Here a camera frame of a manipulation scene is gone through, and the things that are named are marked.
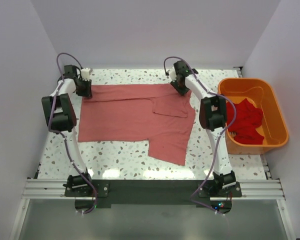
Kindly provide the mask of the pink t shirt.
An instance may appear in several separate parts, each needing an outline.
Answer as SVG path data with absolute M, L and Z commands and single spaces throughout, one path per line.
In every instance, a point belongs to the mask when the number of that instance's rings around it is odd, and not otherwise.
M 196 111 L 172 85 L 93 85 L 81 102 L 78 142 L 148 141 L 152 158 L 183 166 Z

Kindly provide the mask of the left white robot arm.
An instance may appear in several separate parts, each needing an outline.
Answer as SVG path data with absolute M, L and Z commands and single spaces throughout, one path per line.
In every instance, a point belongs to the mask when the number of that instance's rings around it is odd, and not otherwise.
M 71 95 L 75 93 L 84 99 L 92 98 L 91 69 L 66 65 L 57 87 L 52 94 L 44 96 L 41 104 L 48 130 L 62 138 L 63 152 L 69 166 L 64 195 L 66 197 L 91 197 L 92 179 L 88 173 L 76 137 L 77 117 Z

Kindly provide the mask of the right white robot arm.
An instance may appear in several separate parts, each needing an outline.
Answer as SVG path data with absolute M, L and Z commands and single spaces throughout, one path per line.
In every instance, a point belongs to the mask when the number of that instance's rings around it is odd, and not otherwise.
M 213 179 L 205 179 L 199 189 L 208 196 L 216 196 L 234 187 L 237 182 L 225 136 L 228 99 L 201 82 L 197 77 L 198 72 L 182 60 L 175 62 L 167 74 L 171 78 L 170 84 L 180 95 L 184 96 L 191 91 L 200 101 L 199 123 L 206 130 L 213 151 L 212 166 L 207 175 L 213 175 Z

